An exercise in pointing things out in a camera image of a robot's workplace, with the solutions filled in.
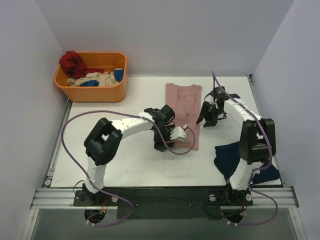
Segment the pink printed t-shirt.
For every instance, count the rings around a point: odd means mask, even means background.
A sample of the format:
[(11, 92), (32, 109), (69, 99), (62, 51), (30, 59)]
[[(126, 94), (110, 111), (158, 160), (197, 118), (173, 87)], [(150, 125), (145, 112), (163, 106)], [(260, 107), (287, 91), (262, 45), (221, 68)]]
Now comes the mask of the pink printed t-shirt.
[(197, 120), (202, 107), (202, 87), (200, 85), (180, 86), (173, 83), (165, 85), (165, 104), (175, 113), (176, 126), (187, 125), (193, 130), (187, 133), (187, 140), (176, 140), (175, 146), (197, 151), (199, 149), (200, 125)]

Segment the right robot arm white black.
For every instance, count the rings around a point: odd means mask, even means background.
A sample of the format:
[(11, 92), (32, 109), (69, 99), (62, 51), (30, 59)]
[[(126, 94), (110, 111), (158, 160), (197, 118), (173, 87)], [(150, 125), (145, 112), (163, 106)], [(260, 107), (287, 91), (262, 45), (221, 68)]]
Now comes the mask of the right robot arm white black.
[(241, 199), (240, 191), (247, 190), (252, 184), (252, 178), (272, 164), (276, 153), (275, 122), (254, 113), (237, 94), (226, 93), (223, 86), (213, 88), (208, 95), (212, 102), (203, 102), (197, 124), (204, 121), (204, 128), (214, 127), (223, 119), (222, 115), (232, 117), (241, 127), (240, 160), (228, 178), (231, 187), (223, 192), (224, 201), (234, 205)]

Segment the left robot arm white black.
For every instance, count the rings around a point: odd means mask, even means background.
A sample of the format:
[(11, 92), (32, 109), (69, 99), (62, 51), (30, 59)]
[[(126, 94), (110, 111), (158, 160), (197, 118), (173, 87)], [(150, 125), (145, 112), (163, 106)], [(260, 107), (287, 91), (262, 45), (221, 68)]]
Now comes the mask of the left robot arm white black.
[(121, 140), (143, 131), (154, 132), (154, 148), (163, 152), (166, 147), (175, 146), (174, 140), (184, 140), (184, 129), (171, 123), (175, 113), (168, 105), (162, 109), (146, 108), (137, 117), (110, 121), (101, 118), (84, 141), (87, 155), (87, 174), (82, 190), (85, 200), (91, 206), (98, 206), (103, 200), (100, 191), (104, 186), (107, 164), (115, 157)]

